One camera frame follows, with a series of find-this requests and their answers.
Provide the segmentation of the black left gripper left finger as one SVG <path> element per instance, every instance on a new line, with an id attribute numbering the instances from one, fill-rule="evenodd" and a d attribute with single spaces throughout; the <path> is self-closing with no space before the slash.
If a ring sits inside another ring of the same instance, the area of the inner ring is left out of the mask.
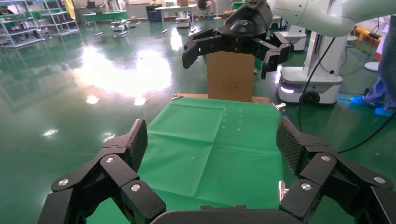
<path id="1" fill-rule="evenodd" d="M 138 175 L 147 145 L 146 122 L 137 119 L 127 134 L 107 140 L 92 160 L 52 183 L 38 223 L 85 224 L 107 199 L 130 223 L 151 223 L 166 205 Z"/>

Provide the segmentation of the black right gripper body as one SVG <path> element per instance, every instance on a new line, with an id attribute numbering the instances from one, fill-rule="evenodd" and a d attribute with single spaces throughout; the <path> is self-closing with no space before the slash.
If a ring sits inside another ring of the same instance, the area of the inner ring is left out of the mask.
<path id="1" fill-rule="evenodd" d="M 265 0 L 247 0 L 217 29 L 219 49 L 226 52 L 264 56 L 265 39 L 272 21 L 272 11 Z"/>

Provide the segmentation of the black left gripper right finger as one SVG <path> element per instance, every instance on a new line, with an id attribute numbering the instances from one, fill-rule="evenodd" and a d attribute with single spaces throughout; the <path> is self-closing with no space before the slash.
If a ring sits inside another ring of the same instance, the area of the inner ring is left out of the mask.
<path id="1" fill-rule="evenodd" d="M 297 180 L 280 193 L 280 208 L 306 224 L 323 197 L 333 199 L 357 224 L 396 221 L 394 183 L 336 152 L 323 138 L 299 131 L 282 117 L 276 145 Z"/>

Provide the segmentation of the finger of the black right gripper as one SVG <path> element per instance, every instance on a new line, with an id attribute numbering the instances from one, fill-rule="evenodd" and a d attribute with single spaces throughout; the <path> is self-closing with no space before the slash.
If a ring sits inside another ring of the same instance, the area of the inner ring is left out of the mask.
<path id="1" fill-rule="evenodd" d="M 265 79 L 268 72 L 276 71 L 278 65 L 288 60 L 291 43 L 280 32 L 274 32 L 265 40 L 254 38 L 252 42 L 252 55 L 262 61 L 261 79 Z"/>
<path id="2" fill-rule="evenodd" d="M 201 30 L 187 37 L 182 54 L 182 63 L 185 69 L 197 60 L 198 56 L 221 51 L 223 36 L 218 35 L 213 28 Z"/>

